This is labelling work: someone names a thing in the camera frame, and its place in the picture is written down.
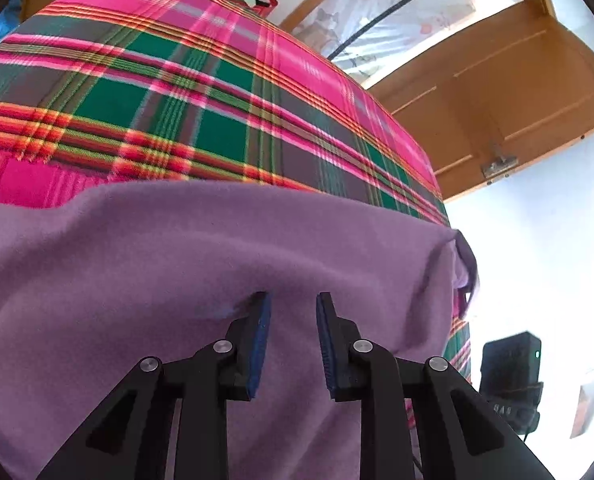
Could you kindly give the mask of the purple fleece garment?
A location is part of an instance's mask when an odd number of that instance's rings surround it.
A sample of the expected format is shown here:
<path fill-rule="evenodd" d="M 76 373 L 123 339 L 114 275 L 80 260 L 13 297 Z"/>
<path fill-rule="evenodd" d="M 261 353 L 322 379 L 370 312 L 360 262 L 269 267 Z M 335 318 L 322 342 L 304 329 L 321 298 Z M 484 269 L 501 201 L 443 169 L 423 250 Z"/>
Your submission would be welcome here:
<path fill-rule="evenodd" d="M 354 479 L 360 408 L 329 400 L 316 297 L 423 362 L 476 281 L 460 232 L 330 195 L 132 182 L 57 208 L 0 205 L 0 463 L 35 478 L 141 358 L 192 356 L 268 292 L 260 390 L 228 411 L 231 475 Z"/>

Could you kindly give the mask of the wooden room door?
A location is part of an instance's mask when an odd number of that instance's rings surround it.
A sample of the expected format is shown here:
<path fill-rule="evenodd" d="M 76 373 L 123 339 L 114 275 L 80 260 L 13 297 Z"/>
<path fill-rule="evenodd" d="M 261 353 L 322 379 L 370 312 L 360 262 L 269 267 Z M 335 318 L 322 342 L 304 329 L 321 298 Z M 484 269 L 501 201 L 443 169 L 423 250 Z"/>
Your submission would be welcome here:
<path fill-rule="evenodd" d="M 370 93 L 428 155 L 442 195 L 486 181 L 491 143 L 517 171 L 594 133 L 594 52 L 517 3 L 416 56 Z"/>

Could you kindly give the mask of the pink plaid tablecloth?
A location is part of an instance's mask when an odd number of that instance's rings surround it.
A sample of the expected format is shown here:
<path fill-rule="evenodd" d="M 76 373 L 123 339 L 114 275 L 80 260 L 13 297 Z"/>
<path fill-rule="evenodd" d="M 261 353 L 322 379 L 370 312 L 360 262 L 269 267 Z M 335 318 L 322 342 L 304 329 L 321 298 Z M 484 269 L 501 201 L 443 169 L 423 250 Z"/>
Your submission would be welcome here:
<path fill-rule="evenodd" d="M 339 70 L 224 0 L 57 0 L 0 42 L 0 205 L 199 181 L 450 228 L 411 136 Z"/>

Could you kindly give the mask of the transparent printed door curtain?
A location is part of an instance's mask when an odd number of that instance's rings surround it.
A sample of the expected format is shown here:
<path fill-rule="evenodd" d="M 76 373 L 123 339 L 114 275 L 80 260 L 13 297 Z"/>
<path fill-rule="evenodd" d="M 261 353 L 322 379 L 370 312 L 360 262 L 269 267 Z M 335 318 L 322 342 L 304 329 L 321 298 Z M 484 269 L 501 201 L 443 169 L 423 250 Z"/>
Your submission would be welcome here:
<path fill-rule="evenodd" d="M 324 0 L 291 33 L 368 89 L 521 0 Z"/>

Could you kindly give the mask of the blue printed tote bag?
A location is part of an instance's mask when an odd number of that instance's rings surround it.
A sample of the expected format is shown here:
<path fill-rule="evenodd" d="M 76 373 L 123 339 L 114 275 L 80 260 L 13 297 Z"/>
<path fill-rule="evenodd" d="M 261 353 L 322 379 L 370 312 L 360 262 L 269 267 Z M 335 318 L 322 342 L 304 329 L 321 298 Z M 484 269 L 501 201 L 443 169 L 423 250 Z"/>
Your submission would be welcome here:
<path fill-rule="evenodd" d="M 9 0 L 0 13 L 0 42 L 20 24 L 22 0 Z"/>

